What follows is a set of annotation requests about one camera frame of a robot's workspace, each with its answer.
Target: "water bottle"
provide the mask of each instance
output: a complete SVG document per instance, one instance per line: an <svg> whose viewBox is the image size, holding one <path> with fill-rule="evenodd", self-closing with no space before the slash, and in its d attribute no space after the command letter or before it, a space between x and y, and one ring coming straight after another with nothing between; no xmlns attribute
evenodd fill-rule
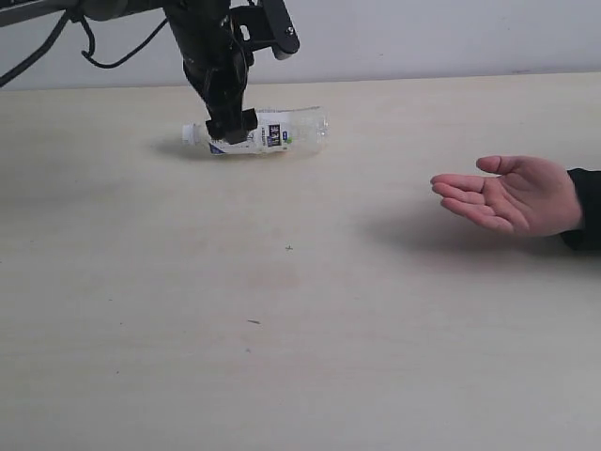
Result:
<svg viewBox="0 0 601 451"><path fill-rule="evenodd" d="M228 144L210 138L204 125L182 129L188 146L208 144L213 155L266 154L274 152L319 152L326 145L328 120L319 106L300 110L257 110L258 127L245 142Z"/></svg>

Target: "white bottle cap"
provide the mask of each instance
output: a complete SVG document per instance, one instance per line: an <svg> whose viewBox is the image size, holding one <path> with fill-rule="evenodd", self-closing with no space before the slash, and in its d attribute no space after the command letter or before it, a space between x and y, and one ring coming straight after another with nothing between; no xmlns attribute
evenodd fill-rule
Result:
<svg viewBox="0 0 601 451"><path fill-rule="evenodd" d="M181 128L181 140L186 146L195 146L196 145L196 133L195 133L196 125L188 124L184 125Z"/></svg>

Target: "white wall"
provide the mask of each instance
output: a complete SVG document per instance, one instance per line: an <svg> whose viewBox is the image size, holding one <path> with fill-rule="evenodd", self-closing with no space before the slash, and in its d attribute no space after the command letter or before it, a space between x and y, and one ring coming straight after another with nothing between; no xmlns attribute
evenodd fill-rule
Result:
<svg viewBox="0 0 601 451"><path fill-rule="evenodd" d="M326 81L601 69L598 0L287 0L301 52L286 62L257 58L253 82ZM113 61L137 45L160 12L93 23L98 58ZM56 17L0 29L0 72L46 37ZM135 59L98 70L70 24L55 48L11 88L183 84L165 28Z"/></svg>

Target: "black sleeve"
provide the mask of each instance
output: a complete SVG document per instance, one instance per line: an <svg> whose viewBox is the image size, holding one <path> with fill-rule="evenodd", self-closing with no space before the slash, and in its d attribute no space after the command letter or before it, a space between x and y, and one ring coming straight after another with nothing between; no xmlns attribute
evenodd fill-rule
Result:
<svg viewBox="0 0 601 451"><path fill-rule="evenodd" d="M601 250L601 171L568 171L576 186L584 213L584 229L562 233L562 239L576 251Z"/></svg>

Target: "open palm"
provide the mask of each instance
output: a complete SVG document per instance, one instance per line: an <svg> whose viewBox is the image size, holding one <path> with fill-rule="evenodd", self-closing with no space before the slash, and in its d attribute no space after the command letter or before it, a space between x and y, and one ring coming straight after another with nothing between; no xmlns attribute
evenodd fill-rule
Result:
<svg viewBox="0 0 601 451"><path fill-rule="evenodd" d="M485 157L476 163L498 177L442 174L432 178L441 205L478 226L543 237L579 227L582 210L564 168L533 157Z"/></svg>

